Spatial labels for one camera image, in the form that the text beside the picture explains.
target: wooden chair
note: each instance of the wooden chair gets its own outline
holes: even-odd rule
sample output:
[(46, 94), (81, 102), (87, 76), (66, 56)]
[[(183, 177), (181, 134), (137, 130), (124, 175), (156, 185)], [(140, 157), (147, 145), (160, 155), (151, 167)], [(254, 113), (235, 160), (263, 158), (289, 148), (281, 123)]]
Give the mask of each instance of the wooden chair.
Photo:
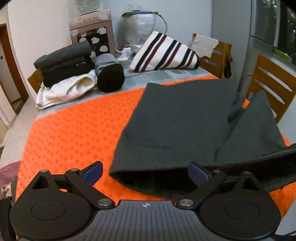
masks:
[[(290, 89), (286, 88), (282, 83), (274, 79), (266, 72), (269, 72), (271, 75), (278, 78)], [(272, 94), (266, 87), (278, 95), (278, 98), (276, 98), (275, 95)], [(262, 55), (258, 55), (256, 67), (252, 76), (251, 84), (247, 91), (246, 98), (249, 97), (250, 93), (256, 93), (259, 90), (265, 91), (270, 106), (276, 113), (275, 120), (278, 123), (295, 97), (296, 77), (271, 60), (265, 58)]]
[(231, 58), (231, 47), (231, 44), (219, 41), (219, 44), (215, 47), (215, 52), (212, 53), (211, 58), (204, 56), (200, 59), (200, 67), (210, 72), (212, 75), (222, 78), (226, 61), (228, 58)]
[(40, 85), (43, 82), (43, 77), (40, 69), (37, 69), (29, 78), (28, 82), (32, 86), (33, 90), (38, 93)]

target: striped cloth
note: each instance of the striped cloth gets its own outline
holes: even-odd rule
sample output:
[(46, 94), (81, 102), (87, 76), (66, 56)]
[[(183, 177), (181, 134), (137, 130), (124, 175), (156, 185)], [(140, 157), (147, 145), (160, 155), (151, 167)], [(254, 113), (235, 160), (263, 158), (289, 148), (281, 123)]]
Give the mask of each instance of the striped cloth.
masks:
[(135, 72), (143, 72), (165, 68), (195, 69), (198, 66), (198, 56), (186, 45), (154, 31), (129, 67)]

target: black garment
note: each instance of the black garment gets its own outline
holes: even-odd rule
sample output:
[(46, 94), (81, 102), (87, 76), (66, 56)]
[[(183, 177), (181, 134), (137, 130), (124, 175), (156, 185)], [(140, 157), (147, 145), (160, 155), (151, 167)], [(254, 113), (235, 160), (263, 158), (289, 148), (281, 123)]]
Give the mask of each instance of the black garment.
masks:
[(58, 64), (54, 64), (54, 65), (51, 65), (51, 66), (47, 66), (47, 67), (43, 67), (41, 68), (41, 72), (43, 74), (45, 73), (49, 73), (53, 70), (56, 70), (56, 69), (62, 69), (62, 68), (65, 68), (65, 67), (69, 67), (69, 66), (72, 66), (72, 65), (77, 65), (77, 64), (81, 64), (87, 60), (90, 60), (91, 58), (89, 56), (79, 56), (77, 58), (74, 58), (74, 59), (70, 59), (70, 60), (67, 60), (65, 62), (62, 62), (62, 63), (58, 63)]
[(70, 59), (74, 59), (79, 56), (90, 56), (92, 48), (89, 42), (79, 42), (76, 44), (69, 45), (54, 51), (51, 54), (43, 55), (34, 62), (36, 69), (51, 66), (54, 64), (62, 63)]
[(296, 180), (296, 145), (286, 147), (266, 94), (248, 107), (234, 80), (149, 83), (117, 145), (110, 176), (140, 192), (178, 198), (196, 186), (192, 161), (228, 175), (251, 171), (267, 191)]
[(49, 73), (43, 75), (43, 84), (45, 87), (52, 87), (54, 84), (70, 78), (72, 76), (79, 76), (82, 74), (87, 74), (92, 69), (94, 69), (94, 62), (91, 59), (85, 61), (79, 65), (72, 65), (61, 69), (53, 70)]
[(111, 64), (103, 68), (98, 75), (97, 86), (100, 91), (109, 93), (121, 89), (124, 83), (123, 67), (120, 64)]

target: crosshair logo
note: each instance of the crosshair logo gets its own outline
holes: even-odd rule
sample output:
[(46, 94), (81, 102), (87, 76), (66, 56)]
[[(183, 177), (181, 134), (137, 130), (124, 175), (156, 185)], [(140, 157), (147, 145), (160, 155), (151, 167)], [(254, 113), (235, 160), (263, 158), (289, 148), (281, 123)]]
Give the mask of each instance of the crosshair logo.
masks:
[(150, 207), (150, 206), (152, 206), (152, 205), (146, 202), (146, 203), (142, 204), (141, 206), (143, 206), (143, 207), (145, 207), (145, 208), (148, 208), (148, 207)]

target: orange towel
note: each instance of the orange towel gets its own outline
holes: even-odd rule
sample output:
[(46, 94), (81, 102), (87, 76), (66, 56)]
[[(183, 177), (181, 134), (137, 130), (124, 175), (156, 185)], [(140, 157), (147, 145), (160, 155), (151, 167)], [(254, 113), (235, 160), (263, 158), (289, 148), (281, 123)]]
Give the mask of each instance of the orange towel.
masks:
[[(181, 80), (171, 85), (196, 79), (217, 79), (209, 75)], [(144, 88), (93, 99), (37, 119), (31, 128), (17, 182), (18, 198), (34, 176), (42, 169), (62, 174), (70, 168), (83, 169), (94, 161), (104, 166), (96, 189), (118, 203), (120, 199), (160, 200), (128, 189), (108, 173), (123, 128), (136, 108)], [(296, 183), (271, 193), (282, 215), (296, 197)]]

